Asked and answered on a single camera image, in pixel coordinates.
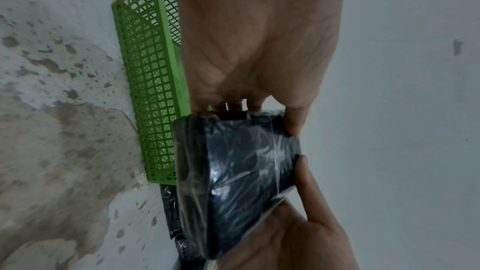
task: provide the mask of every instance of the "hand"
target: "hand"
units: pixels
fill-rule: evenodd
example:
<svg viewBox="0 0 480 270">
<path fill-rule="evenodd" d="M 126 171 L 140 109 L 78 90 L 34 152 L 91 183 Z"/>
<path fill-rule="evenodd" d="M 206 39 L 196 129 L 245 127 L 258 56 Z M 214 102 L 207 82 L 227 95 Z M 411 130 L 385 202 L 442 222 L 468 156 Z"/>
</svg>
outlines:
<svg viewBox="0 0 480 270">
<path fill-rule="evenodd" d="M 299 136 L 337 45 L 343 0 L 177 0 L 193 112 L 258 111 L 269 96 Z"/>
<path fill-rule="evenodd" d="M 305 220 L 285 202 L 218 261 L 219 270 L 358 270 L 347 234 L 335 219 L 302 156 L 295 184 Z"/>
</svg>

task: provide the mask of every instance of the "plastic-wrapped package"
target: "plastic-wrapped package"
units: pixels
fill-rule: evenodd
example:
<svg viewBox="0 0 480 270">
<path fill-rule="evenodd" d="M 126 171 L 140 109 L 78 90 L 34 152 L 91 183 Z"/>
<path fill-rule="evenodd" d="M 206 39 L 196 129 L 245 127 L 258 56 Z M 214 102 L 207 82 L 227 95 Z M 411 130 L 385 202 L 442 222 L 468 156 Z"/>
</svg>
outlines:
<svg viewBox="0 0 480 270">
<path fill-rule="evenodd" d="M 180 223 L 179 203 L 177 201 L 177 186 L 160 185 L 161 200 L 165 211 L 166 225 L 170 232 L 170 239 L 182 233 Z"/>
<path fill-rule="evenodd" d="M 183 234 L 175 236 L 175 246 L 178 251 L 178 256 L 182 261 L 191 262 L 203 260 L 195 244 L 186 239 Z"/>
<path fill-rule="evenodd" d="M 294 186 L 300 140 L 282 113 L 190 115 L 173 136 L 181 226 L 206 259 L 232 249 Z"/>
</svg>

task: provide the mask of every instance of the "green basket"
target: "green basket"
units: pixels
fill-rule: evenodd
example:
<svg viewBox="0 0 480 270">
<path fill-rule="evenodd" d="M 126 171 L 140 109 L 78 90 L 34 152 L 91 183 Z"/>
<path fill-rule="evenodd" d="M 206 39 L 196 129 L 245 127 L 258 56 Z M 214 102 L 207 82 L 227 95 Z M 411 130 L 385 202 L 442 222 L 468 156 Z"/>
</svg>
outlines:
<svg viewBox="0 0 480 270">
<path fill-rule="evenodd" d="M 177 0 L 116 0 L 111 8 L 146 177 L 175 185 L 172 122 L 190 114 Z"/>
</svg>

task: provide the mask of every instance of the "wall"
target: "wall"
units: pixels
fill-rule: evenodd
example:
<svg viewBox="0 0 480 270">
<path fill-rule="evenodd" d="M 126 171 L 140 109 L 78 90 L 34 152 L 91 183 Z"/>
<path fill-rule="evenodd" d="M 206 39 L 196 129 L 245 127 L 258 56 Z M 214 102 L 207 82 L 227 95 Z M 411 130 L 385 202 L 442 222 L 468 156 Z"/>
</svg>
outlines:
<svg viewBox="0 0 480 270">
<path fill-rule="evenodd" d="M 112 1 L 1 0 L 0 269 L 176 261 L 128 119 Z M 480 264 L 477 4 L 345 0 L 302 144 L 362 269 Z"/>
</svg>

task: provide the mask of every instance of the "basket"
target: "basket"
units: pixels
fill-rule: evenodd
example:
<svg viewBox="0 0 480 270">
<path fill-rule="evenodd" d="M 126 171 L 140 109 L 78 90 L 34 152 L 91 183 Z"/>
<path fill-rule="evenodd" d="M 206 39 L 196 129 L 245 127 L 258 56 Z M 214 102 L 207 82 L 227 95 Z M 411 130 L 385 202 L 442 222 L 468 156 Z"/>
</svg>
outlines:
<svg viewBox="0 0 480 270">
<path fill-rule="evenodd" d="M 147 180 L 175 185 L 172 122 L 190 114 L 177 0 L 111 5 Z"/>
</svg>

